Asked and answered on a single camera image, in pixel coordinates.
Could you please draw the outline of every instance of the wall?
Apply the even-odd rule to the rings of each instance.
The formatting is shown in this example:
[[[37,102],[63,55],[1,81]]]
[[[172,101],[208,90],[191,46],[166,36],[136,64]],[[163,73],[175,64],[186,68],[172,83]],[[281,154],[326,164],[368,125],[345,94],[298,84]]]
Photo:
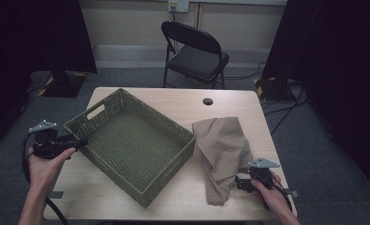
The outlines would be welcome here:
[[[160,29],[172,19],[166,1],[83,0],[81,7],[94,45],[166,45]],[[284,7],[190,2],[176,21],[198,25],[226,49],[270,49]]]

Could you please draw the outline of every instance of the table top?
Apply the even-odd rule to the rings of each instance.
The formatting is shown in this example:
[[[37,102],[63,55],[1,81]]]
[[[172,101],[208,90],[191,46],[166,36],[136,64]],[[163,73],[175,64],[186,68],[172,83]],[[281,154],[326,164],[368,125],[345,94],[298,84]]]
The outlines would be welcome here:
[[[88,108],[118,87],[98,87]],[[280,164],[274,143],[266,124],[258,96],[252,91],[124,88],[130,94],[149,104],[170,119],[192,130],[192,123],[209,119],[237,116],[254,158],[267,158]],[[214,103],[204,105],[211,98]],[[282,168],[273,168],[287,188]],[[271,211],[264,209],[254,195],[231,190],[223,206],[206,202],[205,171],[201,154],[193,156],[176,173],[159,195],[143,208],[132,200],[110,178],[82,153],[75,153],[67,160],[53,191],[63,191],[61,199],[52,199],[67,219],[101,220],[264,220],[272,219]],[[49,206],[46,219],[58,219]]]

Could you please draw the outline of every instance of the woven basket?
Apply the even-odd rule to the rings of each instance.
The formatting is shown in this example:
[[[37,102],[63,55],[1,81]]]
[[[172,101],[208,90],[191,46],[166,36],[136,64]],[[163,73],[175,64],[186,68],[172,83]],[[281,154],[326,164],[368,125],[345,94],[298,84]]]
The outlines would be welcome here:
[[[88,115],[104,108],[88,119]],[[81,151],[147,207],[193,154],[195,135],[120,88],[65,124]]]

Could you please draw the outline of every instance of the beige cloth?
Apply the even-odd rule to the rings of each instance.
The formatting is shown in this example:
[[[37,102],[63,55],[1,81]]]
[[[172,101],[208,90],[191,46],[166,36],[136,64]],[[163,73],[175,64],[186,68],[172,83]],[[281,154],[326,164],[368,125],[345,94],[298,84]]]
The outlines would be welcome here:
[[[193,124],[193,131],[197,137],[195,148],[202,152],[208,174],[207,202],[223,205],[234,186],[235,174],[253,160],[249,142],[238,117],[202,120]]]

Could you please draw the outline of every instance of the black cable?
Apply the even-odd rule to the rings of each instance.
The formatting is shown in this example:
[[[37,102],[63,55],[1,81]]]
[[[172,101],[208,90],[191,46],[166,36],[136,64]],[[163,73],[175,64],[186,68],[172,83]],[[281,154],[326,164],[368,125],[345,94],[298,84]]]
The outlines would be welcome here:
[[[27,163],[27,159],[34,154],[31,153],[28,156],[26,156],[26,146],[27,146],[27,140],[29,139],[30,135],[32,135],[35,132],[28,133],[24,139],[23,139],[23,144],[22,144],[22,169],[24,172],[24,176],[26,177],[27,182],[30,184],[30,171],[29,171],[29,165]],[[65,216],[62,214],[62,212],[59,210],[59,208],[51,201],[50,198],[45,198],[45,202],[47,205],[50,206],[50,208],[55,212],[55,214],[59,217],[61,220],[62,224],[68,225],[68,222],[65,218]]]
[[[275,184],[273,184],[273,187],[275,187],[278,191],[280,191],[280,193],[284,196],[284,199],[285,199],[285,201],[287,202],[287,205],[288,205],[288,207],[289,207],[289,209],[290,209],[290,212],[293,212],[293,210],[292,210],[292,204],[290,203],[290,200],[289,200],[289,197],[288,197],[288,195],[287,195],[287,192],[284,190],[284,187],[281,185],[281,183],[280,182],[278,182],[276,179],[274,179],[273,178],[273,180],[274,181],[276,181],[281,187],[279,187],[279,186],[277,186],[277,185],[275,185]]]
[[[62,214],[62,212],[59,210],[59,208],[56,206],[56,204],[54,204],[50,198],[45,198],[45,202],[47,203],[47,205],[50,206],[50,208],[53,210],[53,212],[55,212],[55,214],[59,217],[59,219],[61,220],[61,222],[64,224],[64,225],[68,225],[68,222],[65,218],[65,216]]]
[[[299,103],[299,100],[301,99],[301,96],[302,96],[302,93],[303,93],[303,91],[304,91],[304,87],[302,87],[302,91],[301,91],[301,93],[299,93],[299,96],[298,96],[298,98],[296,99],[296,101],[295,101],[295,103],[292,105],[292,106],[290,106],[288,109],[288,111],[287,111],[287,113],[283,116],[283,118],[281,118],[281,120],[278,122],[278,124],[275,126],[275,128],[273,129],[273,131],[270,133],[270,135],[273,135],[274,133],[275,133],[275,131],[278,129],[278,127],[281,125],[281,123],[285,120],[285,118],[287,118],[287,116],[289,115],[289,113],[293,110],[293,109],[295,109],[295,107],[297,107],[298,106],[298,103]]]
[[[253,73],[253,74],[251,74],[251,75],[244,76],[244,77],[225,77],[225,80],[227,80],[227,81],[239,81],[239,80],[243,80],[243,79],[247,79],[247,78],[250,78],[250,77],[256,76],[256,75],[258,75],[258,74],[260,74],[260,73],[262,73],[262,72],[263,72],[263,71],[259,71],[259,70],[260,70],[260,66],[261,66],[262,64],[265,64],[265,63],[266,63],[266,62],[261,62],[261,63],[259,63],[257,71],[256,71],[256,72],[254,72],[254,73]]]
[[[278,113],[278,112],[281,112],[281,111],[285,111],[285,110],[289,110],[290,108],[292,108],[292,107],[296,107],[296,106],[300,106],[300,105],[303,105],[303,104],[305,104],[305,102],[307,102],[308,101],[308,97],[304,100],[304,101],[302,101],[301,103],[298,103],[298,104],[296,104],[296,105],[291,105],[291,106],[288,106],[288,107],[286,107],[286,108],[283,108],[283,109],[279,109],[279,110],[275,110],[275,111],[271,111],[271,112],[267,112],[267,113],[265,113],[264,115],[268,115],[268,114],[272,114],[272,113]]]
[[[38,90],[40,87],[42,87],[43,85],[45,85],[45,83],[47,83],[48,82],[48,80],[50,79],[50,77],[51,77],[51,72],[50,72],[50,74],[48,75],[48,77],[47,77],[47,79],[45,80],[45,82],[43,82],[41,85],[39,85],[38,87],[36,87],[36,88],[33,88],[32,90],[30,90],[30,91],[27,91],[26,92],[26,94],[30,94],[30,93],[32,93],[32,92],[34,92],[34,91],[36,91],[36,90]]]
[[[263,106],[262,110],[265,111],[267,107],[271,105],[275,105],[275,104],[292,104],[292,102],[290,101],[267,101],[267,102],[260,103],[260,106]]]
[[[175,15],[176,7],[170,7],[170,12],[172,13],[172,19],[176,22],[176,15]],[[178,52],[178,42],[176,40],[173,41],[173,49],[175,53]]]

